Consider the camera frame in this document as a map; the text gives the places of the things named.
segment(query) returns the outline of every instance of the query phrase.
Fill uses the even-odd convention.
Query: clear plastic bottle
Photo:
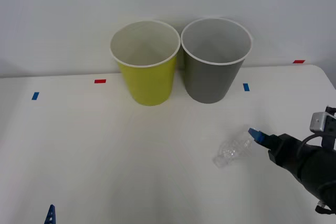
[[[253,137],[248,133],[248,129],[238,134],[236,138],[224,141],[218,150],[218,155],[213,158],[213,162],[218,168],[230,164],[247,151]]]

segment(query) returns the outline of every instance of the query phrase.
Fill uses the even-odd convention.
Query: white tabletop
[[[120,74],[1,79],[0,223],[44,223],[50,204],[57,224],[334,223],[265,148],[212,161],[249,126],[303,139],[327,105],[336,91],[315,66],[242,68],[215,104],[191,99],[176,74],[153,107]]]

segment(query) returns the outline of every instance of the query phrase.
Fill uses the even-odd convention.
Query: blue tape marker
[[[33,95],[32,100],[37,100],[38,94],[40,94],[40,92],[35,92]]]
[[[250,91],[250,88],[248,87],[247,83],[243,83],[243,85],[244,85],[244,90],[245,91]]]

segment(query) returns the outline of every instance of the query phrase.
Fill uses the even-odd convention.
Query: white wall
[[[155,18],[178,31],[204,16],[225,16],[253,34],[245,66],[320,66],[336,85],[335,0],[0,0],[0,75],[118,71],[109,54],[124,24]]]

